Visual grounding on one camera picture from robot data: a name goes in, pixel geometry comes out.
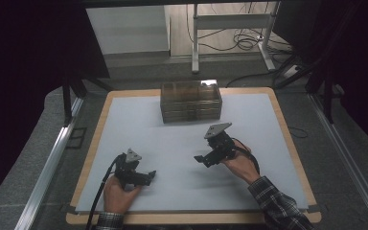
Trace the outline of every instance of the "aluminum rail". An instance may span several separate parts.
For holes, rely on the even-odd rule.
[[[80,108],[82,106],[83,99],[76,98],[72,107],[72,120],[69,126],[63,127],[59,132],[58,138],[50,152],[50,155],[44,165],[44,168],[35,183],[34,189],[32,191],[31,196],[29,197],[28,202],[26,203],[25,209],[23,210],[22,215],[20,216],[19,221],[16,224],[14,229],[30,229],[35,220],[35,216],[37,214],[38,208],[40,207],[40,203],[46,194],[47,188],[50,185],[50,182],[53,178],[53,175],[56,171],[59,159],[64,152],[66,147],[68,138],[71,135],[71,132],[74,128],[74,124],[76,122],[77,115],[80,112]]]
[[[361,197],[364,200],[368,208],[368,183],[366,178],[363,176],[360,168],[357,166],[355,159],[352,157],[349,149],[346,147],[345,143],[343,142],[342,138],[340,137],[336,127],[333,124],[330,124],[328,119],[325,117],[324,113],[322,112],[322,104],[319,99],[309,94],[309,98],[312,102],[312,105],[316,111],[316,114],[319,117],[322,125],[324,126],[325,130],[327,131],[328,135],[330,136],[333,145],[339,154],[343,164],[345,165],[348,174],[354,181],[357,190],[359,191]]]

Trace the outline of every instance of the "wire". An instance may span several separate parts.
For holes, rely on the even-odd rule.
[[[253,13],[253,11],[255,10],[256,4],[257,4],[257,2],[255,2],[255,5],[253,5],[252,13]],[[252,4],[250,4],[250,6],[249,6],[249,11],[247,11],[247,13],[250,13],[250,8],[251,8],[251,7],[252,7]]]
[[[222,32],[222,31],[226,31],[226,29],[222,29],[222,30],[219,30],[219,31],[215,31],[215,32],[210,33],[210,34],[207,34],[207,35],[198,36],[197,38],[198,38],[198,39],[202,39],[202,38],[204,38],[204,37],[207,37],[207,36],[210,36],[210,35],[214,35],[214,34],[217,34],[217,33]]]
[[[238,47],[242,50],[249,51],[253,49],[258,43],[259,40],[251,35],[243,34],[245,29],[241,29],[241,31],[237,34],[238,30],[235,30],[234,33],[234,42],[238,44]]]
[[[267,7],[268,7],[268,2],[265,2],[265,9],[264,9],[264,13],[267,12]]]
[[[235,137],[232,137],[232,140],[238,141],[239,143],[241,143],[241,145],[244,147],[244,149],[248,152],[248,153],[252,153],[250,152],[249,148],[244,145],[240,140],[236,139]]]
[[[189,26],[189,22],[188,22],[188,5],[186,5],[186,9],[185,9],[185,11],[186,11],[186,17],[187,17],[187,20],[186,20],[186,21],[187,21],[187,33],[188,33],[188,37],[190,38],[190,40],[191,40],[192,42],[194,42],[194,41],[193,41],[193,39],[191,38],[191,34],[190,34],[190,26]],[[214,34],[219,33],[219,32],[221,32],[221,31],[214,32],[214,33],[212,33],[212,34],[208,34],[208,35],[214,35]],[[219,49],[219,48],[215,48],[215,47],[213,47],[213,46],[210,46],[210,45],[207,45],[207,44],[204,44],[204,43],[198,43],[198,45],[206,46],[206,47],[209,47],[209,48],[211,48],[211,49],[213,49],[213,50],[217,50],[217,51],[229,51],[229,50],[235,49],[235,48],[238,46],[238,44],[235,44],[233,47],[230,47],[230,48],[227,48],[227,49]]]
[[[253,29],[248,29],[248,30],[250,30],[250,31],[252,31],[252,32],[254,32],[254,33],[256,33],[256,34],[260,34],[261,32],[257,32],[256,30],[253,30]],[[272,40],[272,39],[268,39],[268,41],[270,41],[270,42],[274,42],[274,43],[278,43],[278,44],[282,44],[282,45],[290,45],[289,43],[287,43],[287,42],[281,42],[281,41],[275,41],[275,40]]]
[[[111,174],[113,166],[116,164],[118,157],[113,160],[112,164],[110,164],[109,168],[106,171],[105,176],[103,177],[103,181],[101,182],[100,189],[97,191],[97,195],[95,195],[94,202],[91,206],[91,211],[89,212],[88,222],[86,222],[85,230],[89,230],[91,228],[92,218],[94,216],[95,208],[97,207],[98,200],[100,199],[101,193],[103,192],[106,180],[108,179],[109,175]]]
[[[244,12],[246,12],[246,3],[243,3],[243,7],[241,7],[241,9],[239,10],[238,13],[241,13],[242,9],[244,8]]]
[[[212,11],[213,11],[215,14],[217,14],[217,12],[214,10],[214,6],[212,5],[212,3],[211,3],[211,9],[212,9]]]
[[[279,76],[279,73],[281,73],[281,71],[283,71],[292,61],[294,61],[296,58],[296,55],[293,54],[291,55],[278,69],[276,69],[275,71],[272,71],[272,72],[267,72],[267,73],[261,73],[261,74],[251,74],[251,75],[245,75],[245,76],[242,76],[242,77],[238,77],[236,79],[233,79],[233,80],[230,80],[226,85],[225,85],[225,88],[229,87],[229,85],[231,83],[233,83],[234,81],[239,81],[239,80],[242,80],[242,79],[246,79],[246,78],[250,78],[250,77],[257,77],[257,76],[265,76],[265,75],[272,75],[272,74],[275,74],[275,76],[273,77],[273,80],[272,80],[272,85],[271,87],[273,87],[274,85],[274,81],[275,79],[278,78]]]

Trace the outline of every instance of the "plaid shirt sleeve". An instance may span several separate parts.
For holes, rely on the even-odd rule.
[[[280,192],[271,181],[262,176],[248,187],[264,211],[269,229],[314,229],[296,206],[293,198]]]
[[[101,212],[98,218],[97,230],[122,230],[124,215]]]

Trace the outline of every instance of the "human hand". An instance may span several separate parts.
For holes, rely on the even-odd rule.
[[[141,190],[142,186],[136,186],[132,191],[125,191],[118,178],[109,177],[103,188],[103,210],[108,213],[124,214]]]
[[[234,140],[235,146],[244,150],[251,151],[249,147],[244,146],[238,140]],[[224,159],[221,161],[234,175],[243,179],[247,184],[252,184],[260,178],[255,164],[241,151],[236,151],[235,157],[232,159]]]

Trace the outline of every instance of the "metal bracket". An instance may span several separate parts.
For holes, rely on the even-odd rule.
[[[194,4],[194,40],[193,40],[193,61],[192,71],[199,72],[199,50],[198,50],[198,30],[218,30],[218,29],[245,29],[245,28],[266,28],[262,42],[258,43],[259,50],[263,56],[264,63],[268,71],[274,71],[275,66],[267,51],[267,42],[270,38],[274,21],[277,16],[280,2],[276,2],[271,13],[261,14],[228,14],[228,15],[198,15],[197,4]]]
[[[232,123],[222,123],[222,124],[211,125],[207,133],[205,134],[204,139],[209,139],[211,137],[217,136],[218,134],[222,133],[224,130],[226,130],[231,125]]]
[[[127,150],[127,154],[126,154],[126,162],[127,163],[131,163],[131,162],[138,161],[138,160],[141,160],[141,159],[142,159],[142,156],[140,156],[139,154],[134,152],[131,148],[129,148]]]

